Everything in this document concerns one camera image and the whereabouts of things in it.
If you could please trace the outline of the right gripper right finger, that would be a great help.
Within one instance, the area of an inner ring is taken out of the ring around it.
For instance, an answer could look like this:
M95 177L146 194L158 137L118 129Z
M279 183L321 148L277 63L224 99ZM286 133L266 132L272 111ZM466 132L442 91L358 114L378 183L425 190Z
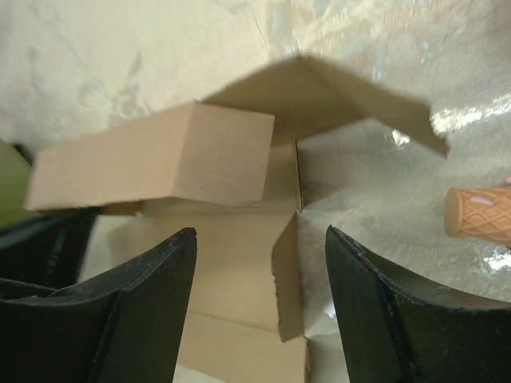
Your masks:
M352 382L508 382L510 304L442 285L326 231Z

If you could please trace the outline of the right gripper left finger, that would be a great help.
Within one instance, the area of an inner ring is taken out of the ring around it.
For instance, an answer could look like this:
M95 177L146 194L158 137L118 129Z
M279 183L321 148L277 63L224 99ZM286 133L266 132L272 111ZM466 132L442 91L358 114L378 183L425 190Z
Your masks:
M1 281L4 382L170 382L196 267L196 231L61 289Z

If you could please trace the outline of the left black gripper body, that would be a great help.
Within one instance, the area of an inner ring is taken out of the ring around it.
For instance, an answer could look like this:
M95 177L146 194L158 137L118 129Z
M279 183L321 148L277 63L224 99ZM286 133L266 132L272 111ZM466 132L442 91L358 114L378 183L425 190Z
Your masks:
M1 296L48 296L77 283L96 207L35 216L1 227Z

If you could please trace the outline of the brown cardboard box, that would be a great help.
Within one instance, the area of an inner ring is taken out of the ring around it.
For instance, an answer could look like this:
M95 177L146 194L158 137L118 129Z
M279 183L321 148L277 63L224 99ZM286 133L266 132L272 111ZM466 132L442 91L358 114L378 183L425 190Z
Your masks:
M442 156L450 150L426 102L299 55L201 101L41 151L26 207L131 215L109 236L119 261L194 227L179 364L226 382L305 382L297 143L366 119Z

